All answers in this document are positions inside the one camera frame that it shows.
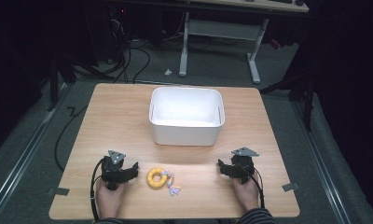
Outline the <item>person's right hand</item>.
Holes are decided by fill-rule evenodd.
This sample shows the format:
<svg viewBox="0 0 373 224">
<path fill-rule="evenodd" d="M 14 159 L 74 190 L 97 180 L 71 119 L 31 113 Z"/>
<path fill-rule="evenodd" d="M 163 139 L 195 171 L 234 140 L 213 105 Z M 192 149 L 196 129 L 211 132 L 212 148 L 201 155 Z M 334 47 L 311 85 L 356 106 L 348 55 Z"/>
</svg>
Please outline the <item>person's right hand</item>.
<svg viewBox="0 0 373 224">
<path fill-rule="evenodd" d="M 249 179 L 244 184 L 241 183 L 240 179 L 236 178 L 232 178 L 231 182 L 236 193 L 236 198 L 244 212 L 248 212 L 259 207 L 259 190 L 256 183 L 252 179 Z"/>
</svg>

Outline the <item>metal floor rail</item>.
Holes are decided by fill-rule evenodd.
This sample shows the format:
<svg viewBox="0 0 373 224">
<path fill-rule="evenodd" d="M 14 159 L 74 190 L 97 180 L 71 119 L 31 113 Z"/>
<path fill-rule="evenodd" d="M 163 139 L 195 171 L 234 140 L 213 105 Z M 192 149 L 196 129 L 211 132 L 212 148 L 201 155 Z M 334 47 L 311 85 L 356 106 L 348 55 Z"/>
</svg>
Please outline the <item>metal floor rail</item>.
<svg viewBox="0 0 373 224">
<path fill-rule="evenodd" d="M 49 97 L 41 98 L 22 116 L 0 147 L 0 215 L 38 150 L 59 104 L 72 88 L 72 84 L 62 84 L 57 103 L 52 103 Z"/>
<path fill-rule="evenodd" d="M 343 201 L 341 200 L 341 197 L 338 193 L 338 188 L 336 187 L 334 180 L 328 172 L 327 166 L 320 153 L 318 145 L 313 137 L 313 134 L 311 131 L 308 130 L 304 122 L 303 112 L 300 104 L 298 102 L 291 102 L 291 106 L 293 107 L 297 115 L 297 120 L 301 125 L 303 133 L 308 141 L 314 167 L 320 178 L 320 181 L 325 191 L 326 198 L 330 203 L 330 206 L 333 210 L 333 213 L 338 224 L 352 224 L 349 214 L 346 211 Z"/>
</svg>

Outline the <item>white plastic bin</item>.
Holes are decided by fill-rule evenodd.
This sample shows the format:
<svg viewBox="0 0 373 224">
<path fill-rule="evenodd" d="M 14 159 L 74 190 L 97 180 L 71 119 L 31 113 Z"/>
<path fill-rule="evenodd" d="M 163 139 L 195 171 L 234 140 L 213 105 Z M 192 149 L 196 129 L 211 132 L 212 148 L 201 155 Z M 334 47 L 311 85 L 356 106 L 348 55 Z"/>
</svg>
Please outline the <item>white plastic bin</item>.
<svg viewBox="0 0 373 224">
<path fill-rule="evenodd" d="M 149 121 L 154 141 L 170 146 L 212 146 L 225 123 L 219 91 L 191 87 L 153 90 Z"/>
</svg>

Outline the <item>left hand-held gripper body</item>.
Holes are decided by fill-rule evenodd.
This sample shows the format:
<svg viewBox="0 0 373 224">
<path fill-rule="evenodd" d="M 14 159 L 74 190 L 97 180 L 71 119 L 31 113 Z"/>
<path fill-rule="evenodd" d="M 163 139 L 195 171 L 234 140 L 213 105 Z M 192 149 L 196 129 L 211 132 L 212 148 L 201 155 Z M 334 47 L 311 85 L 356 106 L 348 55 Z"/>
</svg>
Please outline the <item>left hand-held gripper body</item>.
<svg viewBox="0 0 373 224">
<path fill-rule="evenodd" d="M 120 174 L 126 155 L 109 149 L 102 160 L 102 180 L 110 190 L 116 190 L 120 183 Z"/>
</svg>

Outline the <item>person's left hand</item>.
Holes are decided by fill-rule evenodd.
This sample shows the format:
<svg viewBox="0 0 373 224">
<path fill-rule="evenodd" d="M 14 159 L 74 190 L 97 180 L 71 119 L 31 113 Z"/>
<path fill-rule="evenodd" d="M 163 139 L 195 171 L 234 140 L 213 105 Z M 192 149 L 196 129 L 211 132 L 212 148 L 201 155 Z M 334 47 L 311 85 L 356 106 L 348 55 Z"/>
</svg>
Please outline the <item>person's left hand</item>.
<svg viewBox="0 0 373 224">
<path fill-rule="evenodd" d="M 98 180 L 96 184 L 96 204 L 99 210 L 99 218 L 117 217 L 126 187 L 126 183 L 121 183 L 116 190 L 111 190 L 107 188 L 102 179 Z"/>
</svg>

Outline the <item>black metal stand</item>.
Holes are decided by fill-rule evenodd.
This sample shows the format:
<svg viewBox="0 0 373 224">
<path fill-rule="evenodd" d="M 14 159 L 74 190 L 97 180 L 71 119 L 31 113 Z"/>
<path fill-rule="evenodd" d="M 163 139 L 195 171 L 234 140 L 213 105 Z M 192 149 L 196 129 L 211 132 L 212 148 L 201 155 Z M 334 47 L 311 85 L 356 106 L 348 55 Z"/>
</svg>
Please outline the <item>black metal stand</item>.
<svg viewBox="0 0 373 224">
<path fill-rule="evenodd" d="M 76 74 L 73 67 L 73 58 L 68 54 L 56 54 L 50 61 L 50 106 L 48 108 L 49 111 L 52 111 L 59 102 L 59 77 L 62 77 L 63 81 L 66 84 L 74 84 L 76 82 Z"/>
<path fill-rule="evenodd" d="M 313 110 L 315 76 L 300 74 L 286 78 L 280 82 L 260 90 L 261 94 L 268 94 L 276 90 L 289 90 L 288 99 L 290 101 L 303 101 L 304 109 L 302 113 L 303 124 L 308 131 L 311 131 L 311 112 Z"/>
</svg>

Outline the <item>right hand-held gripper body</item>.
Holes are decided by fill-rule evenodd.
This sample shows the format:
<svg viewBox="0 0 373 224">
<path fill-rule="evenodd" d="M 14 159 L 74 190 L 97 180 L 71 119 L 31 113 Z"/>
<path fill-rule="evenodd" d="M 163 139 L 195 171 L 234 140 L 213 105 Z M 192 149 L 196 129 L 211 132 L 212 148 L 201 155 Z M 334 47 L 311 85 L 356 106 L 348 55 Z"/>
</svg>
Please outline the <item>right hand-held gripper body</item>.
<svg viewBox="0 0 373 224">
<path fill-rule="evenodd" d="M 248 147 L 232 150 L 231 153 L 233 154 L 231 162 L 237 170 L 237 178 L 241 180 L 242 184 L 245 184 L 256 172 L 253 157 L 257 157 L 258 153 Z"/>
</svg>

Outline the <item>wooden desk with white legs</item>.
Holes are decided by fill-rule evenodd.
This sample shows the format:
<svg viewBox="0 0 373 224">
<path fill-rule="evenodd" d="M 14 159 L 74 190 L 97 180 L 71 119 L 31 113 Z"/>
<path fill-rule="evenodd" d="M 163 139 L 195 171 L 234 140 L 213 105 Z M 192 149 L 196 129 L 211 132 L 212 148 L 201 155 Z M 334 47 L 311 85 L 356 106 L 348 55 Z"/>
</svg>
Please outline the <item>wooden desk with white legs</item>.
<svg viewBox="0 0 373 224">
<path fill-rule="evenodd" d="M 209 3 L 223 6 L 257 8 L 267 11 L 307 13 L 310 9 L 305 1 L 306 0 L 186 0 L 186 3 L 188 5 L 191 2 Z M 181 52 L 179 76 L 185 77 L 187 75 L 188 38 L 191 35 L 222 37 L 255 42 L 253 51 L 246 54 L 246 59 L 253 82 L 259 84 L 260 76 L 256 67 L 256 55 L 266 32 L 268 23 L 268 18 L 265 18 L 259 25 L 190 19 L 189 13 L 186 12 L 184 18 L 183 49 Z"/>
</svg>

